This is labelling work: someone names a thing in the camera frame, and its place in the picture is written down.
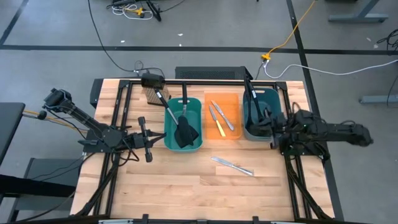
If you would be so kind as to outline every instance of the silver knife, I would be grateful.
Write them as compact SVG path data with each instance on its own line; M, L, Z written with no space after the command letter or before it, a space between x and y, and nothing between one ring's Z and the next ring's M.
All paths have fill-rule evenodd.
M218 104L217 104L214 100L212 100L211 102L213 103L213 105L214 105L214 107L216 108L216 110L217 110L217 111L221 114L221 116L224 118L224 120L225 120L226 124L228 125L228 127L230 128L230 130L233 131L233 130L235 129L234 126L231 124L231 122L228 121L228 119L227 119L226 116L224 115L223 111L222 111L221 108L218 106Z
M254 176L254 174L253 174L251 171L248 171L248 170L243 169L243 168L241 168L241 167L237 167L236 165L234 165L234 164L232 164L232 163L230 163L230 162L228 162L228 161L226 161L226 160L224 160L224 159L221 159L221 158L219 158L219 157L214 157L214 156L213 156L211 159L213 159L213 160L216 161L216 162L219 162L220 164L223 164L223 165L226 165L226 166L235 168L235 169L241 171L242 173L244 173L244 174L246 174L246 175Z

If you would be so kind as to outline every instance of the yellow cable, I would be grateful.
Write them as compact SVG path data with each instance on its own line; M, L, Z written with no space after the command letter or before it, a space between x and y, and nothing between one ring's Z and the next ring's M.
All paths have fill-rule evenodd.
M304 15L303 15L303 16L301 17L301 19L298 21L298 23L296 24L296 26L294 27L292 33L289 35L289 37L286 39L286 41L285 41L283 44L281 44L281 45L279 45L279 46L277 46L277 47L274 47L273 49L271 49L271 50L270 50L268 53L266 53L265 55L261 55L261 58L262 58L263 60L271 60L271 52L273 52L275 49L278 49L278 48L280 48L280 47L283 47L283 46L285 46L285 45L287 44L287 42L290 40L290 38L292 38L294 32L296 31L296 29L297 29L297 27L299 26L299 24L301 23L301 21L304 19L304 17L307 15L307 13L311 10L312 6L315 4L315 1L316 1L316 0L314 0L314 1L311 3L311 6L307 9L307 11L304 13Z
M38 113L38 112L35 112L35 111L24 110L24 112L25 112L25 113L30 113L30 114L39 115L39 113ZM46 118L46 119L50 119L50 120L52 120L52 121L54 121L54 122L56 122L56 123L58 123L58 124L65 125L66 127L71 128L71 129L77 131L76 128L73 127L72 125L70 125L70 124L68 124L68 123L65 123L65 122L63 122L63 121L59 121L58 119L55 119L55 118L53 118L53 117L51 117L51 116L46 116L45 118Z

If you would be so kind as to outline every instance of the table knife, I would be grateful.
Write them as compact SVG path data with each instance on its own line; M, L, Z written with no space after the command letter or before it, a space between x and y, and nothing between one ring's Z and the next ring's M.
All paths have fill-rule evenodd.
M251 171L248 171L248 170L246 170L246 169L243 169L242 167L237 167L236 165L234 165L234 164L232 164L232 163L230 163L230 162L228 162L228 161L226 161L226 160L224 160L224 159L221 159L221 158L219 158L219 157L214 157L214 156L213 156L211 159L213 159L213 160L216 161L216 162L219 162L220 164L223 164L223 165L226 165L226 166L235 168L235 169L241 171L242 173L244 173L244 174L246 174L246 175L254 176L254 174L253 174Z
M209 109L210 109L211 116L213 117L213 120L215 120L216 123L217 123L217 127L218 127L218 130L220 131L221 136L225 137L224 130L223 130L223 128L221 127L220 122L218 122L217 117L216 117L216 115L214 114L214 111L213 111L213 108L211 107L211 105L209 105Z
M228 127L230 128L230 130L233 131L233 130L235 129L234 126L231 124L231 122L228 121L228 119L227 119L226 116L224 115L223 111L222 111L221 108L218 106L218 104L217 104L214 100L212 100L211 102L213 103L213 105L214 105L214 107L216 108L216 110L217 110L217 111L221 114L221 116L224 118L224 120L225 120L226 124L228 125Z

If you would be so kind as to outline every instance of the wooden table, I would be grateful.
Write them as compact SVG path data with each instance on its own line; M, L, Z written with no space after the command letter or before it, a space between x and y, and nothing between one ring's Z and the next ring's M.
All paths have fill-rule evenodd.
M99 122L111 122L118 83L118 79L103 82L95 113ZM286 83L290 102L308 110L303 83ZM168 88L173 97L181 97L181 85ZM188 96L198 98L202 104L204 93L238 93L241 101L243 91L243 85L188 85ZM148 105L141 86L134 85L127 119L127 125L132 126L129 132L140 131L140 116L145 116L147 129L163 132L164 108ZM159 141L152 148L151 163L145 162L143 149L137 150L140 162L128 162L118 170L111 218L141 218L147 213L150 219L251 220L258 216L260 220L294 220L284 157L279 150L270 149L264 142L248 141L244 136L235 141L206 140L205 135L203 138L202 147L193 154L176 154ZM253 170L255 177L212 161L211 156ZM103 157L98 153L83 164L71 214L79 211L96 190ZM302 156L302 164L308 191L324 212L333 217L321 160ZM106 192L100 213L104 212ZM297 189L296 193L304 217L302 197Z

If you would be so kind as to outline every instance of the black handle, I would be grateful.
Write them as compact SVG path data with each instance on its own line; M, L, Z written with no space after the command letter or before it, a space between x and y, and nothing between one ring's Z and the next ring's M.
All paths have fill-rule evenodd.
M162 102L163 106L167 109L169 108L169 105L167 104L167 102L164 100L162 94L160 93L160 91L158 89L155 89L155 93L157 95L157 97L159 97L160 101Z
M182 82L182 104L187 105L188 97L187 97L187 83Z

